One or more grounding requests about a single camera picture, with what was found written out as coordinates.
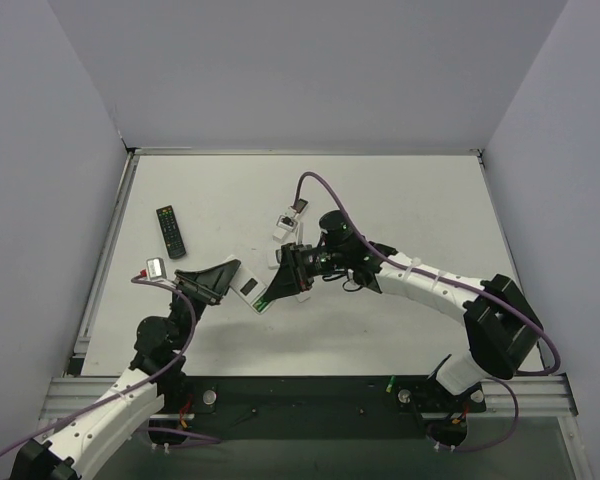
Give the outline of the green AA battery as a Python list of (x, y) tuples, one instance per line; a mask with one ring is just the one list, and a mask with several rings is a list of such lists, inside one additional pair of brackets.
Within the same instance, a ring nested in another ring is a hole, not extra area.
[(261, 312), (264, 311), (268, 306), (268, 302), (263, 298), (259, 298), (253, 304), (253, 307), (256, 311)]

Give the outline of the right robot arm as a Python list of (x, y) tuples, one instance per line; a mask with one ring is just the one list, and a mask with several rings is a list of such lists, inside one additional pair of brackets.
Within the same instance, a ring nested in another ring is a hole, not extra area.
[(368, 241), (338, 210), (325, 214), (319, 226), (319, 245), (281, 246), (280, 265), (264, 302), (307, 292), (317, 277), (347, 273), (363, 289), (407, 298), (465, 329), (467, 353), (449, 357), (432, 374), (449, 394), (459, 396), (488, 377), (509, 380), (519, 374), (542, 326), (511, 278), (481, 280), (423, 264), (393, 247)]

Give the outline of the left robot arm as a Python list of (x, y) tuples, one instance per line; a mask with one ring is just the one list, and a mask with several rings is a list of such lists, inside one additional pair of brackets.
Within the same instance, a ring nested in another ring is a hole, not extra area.
[(131, 279), (136, 285), (171, 294), (166, 317), (149, 316), (136, 330), (135, 356), (111, 387), (93, 404), (48, 426), (45, 441), (18, 443), (11, 479), (91, 479), (149, 418), (173, 411), (184, 402), (185, 352), (208, 306), (227, 295), (241, 262), (225, 261), (201, 270), (175, 272), (175, 279), (157, 276), (147, 266)]

